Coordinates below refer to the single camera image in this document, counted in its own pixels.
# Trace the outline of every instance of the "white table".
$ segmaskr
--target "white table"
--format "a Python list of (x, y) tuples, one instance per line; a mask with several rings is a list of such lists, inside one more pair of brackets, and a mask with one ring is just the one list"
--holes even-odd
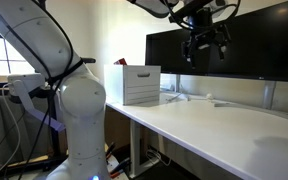
[(133, 120), (131, 176), (149, 167), (139, 164), (139, 123), (242, 179), (288, 179), (287, 119), (194, 98), (165, 103), (166, 98), (130, 106), (107, 99)]

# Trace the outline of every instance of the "white storage box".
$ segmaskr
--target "white storage box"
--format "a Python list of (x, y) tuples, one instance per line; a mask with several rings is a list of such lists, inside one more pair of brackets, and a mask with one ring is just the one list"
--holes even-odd
[(123, 105), (159, 99), (160, 66), (105, 65), (106, 95)]

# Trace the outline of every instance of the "black monitor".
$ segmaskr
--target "black monitor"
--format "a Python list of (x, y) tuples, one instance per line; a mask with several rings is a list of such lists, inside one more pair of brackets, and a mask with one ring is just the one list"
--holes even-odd
[(232, 43), (219, 61), (211, 47), (209, 76), (288, 81), (288, 2), (235, 17)]
[(194, 52), (195, 69), (182, 56), (182, 42), (188, 41), (190, 32), (179, 29), (146, 36), (145, 65), (160, 65), (162, 73), (206, 75), (210, 48)]

